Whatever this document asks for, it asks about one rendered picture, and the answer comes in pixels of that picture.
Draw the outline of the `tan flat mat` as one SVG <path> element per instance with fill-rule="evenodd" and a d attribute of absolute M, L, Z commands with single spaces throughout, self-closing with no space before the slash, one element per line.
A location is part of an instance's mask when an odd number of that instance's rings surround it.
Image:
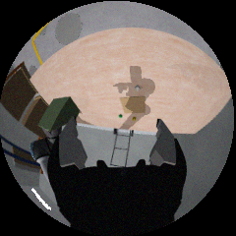
<path fill-rule="evenodd" d="M 146 113 L 146 100 L 144 96 L 120 97 L 125 113 Z"/>

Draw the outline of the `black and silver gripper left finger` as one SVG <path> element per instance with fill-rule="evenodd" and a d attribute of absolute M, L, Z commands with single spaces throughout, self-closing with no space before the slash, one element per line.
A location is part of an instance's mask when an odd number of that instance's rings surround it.
<path fill-rule="evenodd" d="M 53 144 L 48 157 L 47 174 L 59 207 L 63 204 L 63 188 L 68 178 L 85 168 L 88 156 L 82 141 L 77 139 L 77 121 L 72 116 Z"/>

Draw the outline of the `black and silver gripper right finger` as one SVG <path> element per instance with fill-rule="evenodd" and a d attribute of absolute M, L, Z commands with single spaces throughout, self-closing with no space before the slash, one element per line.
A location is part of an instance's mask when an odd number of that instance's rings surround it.
<path fill-rule="evenodd" d="M 170 130 L 161 119 L 156 122 L 156 143 L 149 155 L 151 165 L 168 170 L 178 186 L 178 201 L 182 200 L 183 187 L 187 176 L 187 164 L 184 153 Z"/>

